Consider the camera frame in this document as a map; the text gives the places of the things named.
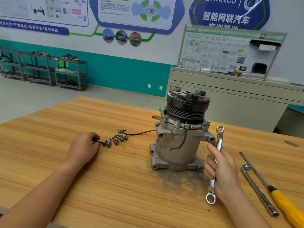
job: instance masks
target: white wall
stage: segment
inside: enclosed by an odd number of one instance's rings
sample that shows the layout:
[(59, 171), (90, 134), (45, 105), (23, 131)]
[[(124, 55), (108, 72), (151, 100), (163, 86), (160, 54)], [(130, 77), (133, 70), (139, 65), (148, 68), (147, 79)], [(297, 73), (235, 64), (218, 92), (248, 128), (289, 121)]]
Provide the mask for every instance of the white wall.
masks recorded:
[[(185, 15), (174, 32), (170, 35), (156, 34), (150, 42), (143, 42), (138, 47), (133, 47), (129, 42), (126, 45), (119, 45), (116, 41), (106, 43), (100, 36), (50, 35), (3, 27), (0, 27), (0, 39), (177, 65), (184, 25), (190, 23), (189, 7), (193, 0), (183, 2)], [(293, 83), (304, 84), (304, 0), (270, 0), (270, 12), (270, 18), (262, 30), (287, 32), (288, 35), (269, 76), (284, 77)], [(96, 21), (90, 9), (89, 17), (89, 27), (79, 33), (93, 32)], [(150, 36), (150, 33), (140, 34), (142, 38)]]

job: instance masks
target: hand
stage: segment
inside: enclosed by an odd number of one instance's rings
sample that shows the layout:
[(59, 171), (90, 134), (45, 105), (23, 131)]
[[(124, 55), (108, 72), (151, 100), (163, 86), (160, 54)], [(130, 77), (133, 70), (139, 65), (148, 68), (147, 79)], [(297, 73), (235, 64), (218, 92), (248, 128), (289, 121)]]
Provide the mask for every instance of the hand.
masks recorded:
[(225, 148), (222, 147), (222, 152), (220, 152), (212, 144), (208, 144), (207, 147), (211, 154), (208, 154), (204, 163), (204, 174), (211, 180), (216, 178), (215, 194), (225, 204), (240, 190), (242, 192), (237, 164)]
[(65, 162), (81, 169), (99, 149), (100, 136), (94, 132), (77, 136), (71, 143)]

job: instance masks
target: floor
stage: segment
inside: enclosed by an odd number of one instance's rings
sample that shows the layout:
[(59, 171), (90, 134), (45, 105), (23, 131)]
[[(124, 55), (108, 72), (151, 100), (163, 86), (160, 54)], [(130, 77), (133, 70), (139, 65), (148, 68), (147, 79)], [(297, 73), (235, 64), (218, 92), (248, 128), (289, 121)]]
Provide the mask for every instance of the floor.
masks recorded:
[(30, 83), (0, 75), (0, 123), (42, 110), (80, 96), (158, 110), (165, 98), (90, 86), (86, 91)]

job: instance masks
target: person's right arm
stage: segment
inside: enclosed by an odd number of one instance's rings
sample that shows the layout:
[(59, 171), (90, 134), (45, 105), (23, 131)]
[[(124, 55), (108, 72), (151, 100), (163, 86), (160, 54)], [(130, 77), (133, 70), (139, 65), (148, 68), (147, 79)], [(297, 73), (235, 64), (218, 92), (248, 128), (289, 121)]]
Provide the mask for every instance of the person's right arm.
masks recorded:
[(208, 144), (208, 149), (211, 154), (208, 154), (205, 161), (204, 173), (210, 179), (216, 178), (214, 186), (216, 196), (226, 206), (235, 226), (237, 228), (271, 228), (242, 190), (234, 159), (223, 147), (220, 152), (213, 145)]

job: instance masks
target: wrench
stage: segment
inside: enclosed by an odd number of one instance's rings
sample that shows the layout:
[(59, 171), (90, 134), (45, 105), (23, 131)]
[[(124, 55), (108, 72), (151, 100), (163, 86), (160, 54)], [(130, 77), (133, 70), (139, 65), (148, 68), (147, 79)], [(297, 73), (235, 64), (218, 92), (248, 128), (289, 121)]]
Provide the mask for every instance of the wrench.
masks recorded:
[[(222, 148), (223, 133), (224, 133), (224, 127), (223, 126), (218, 126), (216, 128), (216, 134), (217, 134), (217, 145), (216, 145), (216, 147), (219, 151), (221, 151), (221, 148)], [(214, 192), (214, 183), (215, 183), (215, 179), (209, 181), (208, 194), (206, 196), (207, 203), (210, 204), (210, 205), (213, 205), (215, 203), (215, 200), (216, 200), (216, 196), (215, 196), (215, 192)]]

